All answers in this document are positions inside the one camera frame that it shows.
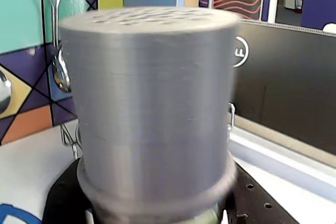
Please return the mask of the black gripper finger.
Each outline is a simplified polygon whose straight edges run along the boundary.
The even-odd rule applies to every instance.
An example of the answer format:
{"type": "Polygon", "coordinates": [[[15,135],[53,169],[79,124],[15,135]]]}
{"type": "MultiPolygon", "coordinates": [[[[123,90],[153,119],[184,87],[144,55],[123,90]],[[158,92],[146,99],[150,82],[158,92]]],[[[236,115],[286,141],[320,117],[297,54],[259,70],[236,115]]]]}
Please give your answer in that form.
{"type": "Polygon", "coordinates": [[[223,220],[228,223],[296,224],[289,214],[240,165],[231,192],[223,200],[223,220]]]}
{"type": "Polygon", "coordinates": [[[79,159],[72,162],[51,186],[43,212],[43,223],[86,223],[89,200],[77,178],[79,159]]]}

